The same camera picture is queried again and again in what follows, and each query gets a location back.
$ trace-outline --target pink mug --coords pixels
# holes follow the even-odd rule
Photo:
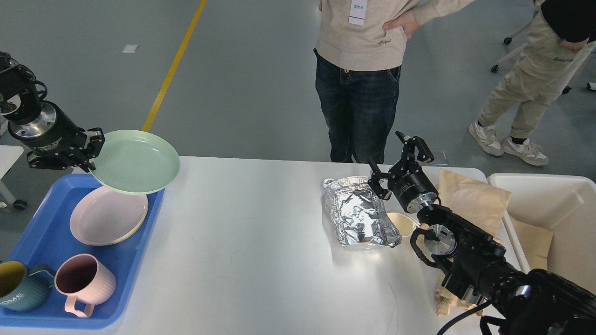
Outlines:
[[[108,300],[116,290],[116,277],[95,256],[81,253],[66,260],[54,280],[58,292],[66,295],[64,310],[79,318],[88,318],[95,305]],[[86,304],[84,311],[75,308],[75,302]]]

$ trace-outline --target mug handle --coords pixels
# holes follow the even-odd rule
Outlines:
[[[30,276],[36,275],[40,272],[46,272],[50,277],[52,277],[52,281],[50,281],[50,285],[48,287],[54,286],[54,278],[56,277],[56,272],[49,269],[49,267],[45,264],[35,265],[31,268]]]
[[[88,318],[91,316],[91,314],[93,313],[93,309],[95,308],[95,305],[89,303],[85,305],[84,311],[79,311],[75,308],[75,302],[76,296],[67,296],[66,303],[64,304],[64,310],[69,313],[75,314],[79,318]]]

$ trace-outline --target yellow floor line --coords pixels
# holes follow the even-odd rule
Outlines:
[[[167,71],[166,78],[163,80],[162,88],[160,88],[159,93],[157,93],[157,97],[155,98],[155,102],[153,102],[153,106],[149,111],[149,115],[147,115],[147,119],[145,119],[145,123],[143,124],[142,131],[148,132],[151,129],[151,125],[155,120],[155,116],[157,115],[157,111],[159,107],[162,105],[163,97],[166,95],[167,89],[170,86],[172,78],[174,77],[174,73],[176,73],[176,69],[178,68],[178,64],[180,63],[180,59],[182,59],[182,55],[184,54],[184,50],[188,45],[188,40],[190,40],[190,36],[193,34],[194,27],[197,25],[198,18],[201,16],[201,12],[203,11],[203,7],[205,7],[205,2],[207,0],[201,0],[201,3],[198,5],[197,11],[194,13],[193,20],[191,21],[190,25],[188,26],[187,32],[182,39],[182,43],[178,48],[178,52],[176,52],[176,57],[174,57],[174,61],[170,66],[170,69]]]

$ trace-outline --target blue tray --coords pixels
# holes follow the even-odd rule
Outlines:
[[[19,260],[27,266],[47,264],[56,271],[71,256],[90,253],[116,276],[116,291],[112,297],[97,305],[90,318],[78,318],[64,311],[66,296],[52,288],[48,300],[34,311],[15,312],[0,308],[0,326],[101,329],[122,315],[164,190],[147,195],[147,217],[131,237],[112,246],[87,246],[72,236],[70,215],[84,196],[100,186],[92,175],[71,174],[58,179],[49,189],[8,260]],[[82,309],[84,305],[77,303],[77,308]]]

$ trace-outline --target name tag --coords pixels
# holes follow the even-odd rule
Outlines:
[[[364,16],[367,13],[368,0],[352,0],[352,7],[350,8],[349,23],[364,25]]]

